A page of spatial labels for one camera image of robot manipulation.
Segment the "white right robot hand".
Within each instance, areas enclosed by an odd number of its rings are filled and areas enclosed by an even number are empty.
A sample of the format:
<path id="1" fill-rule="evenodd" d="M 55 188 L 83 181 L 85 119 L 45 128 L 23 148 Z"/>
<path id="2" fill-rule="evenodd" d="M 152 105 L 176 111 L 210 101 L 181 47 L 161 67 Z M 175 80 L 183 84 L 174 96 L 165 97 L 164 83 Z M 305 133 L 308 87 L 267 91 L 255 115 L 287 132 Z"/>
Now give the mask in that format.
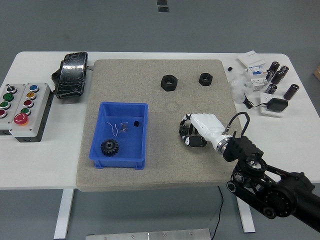
<path id="1" fill-rule="evenodd" d="M 180 122 L 179 134 L 189 147 L 203 148 L 210 142 L 220 154 L 227 146 L 231 135 L 223 124 L 211 113 L 189 113 Z"/>

